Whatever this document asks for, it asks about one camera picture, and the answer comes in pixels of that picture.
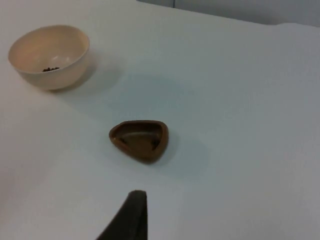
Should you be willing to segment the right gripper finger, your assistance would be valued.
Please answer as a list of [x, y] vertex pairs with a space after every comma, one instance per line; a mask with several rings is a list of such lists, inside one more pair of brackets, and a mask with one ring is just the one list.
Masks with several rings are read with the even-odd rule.
[[97, 237], [98, 240], [147, 240], [147, 193], [133, 190], [128, 193], [112, 221]]

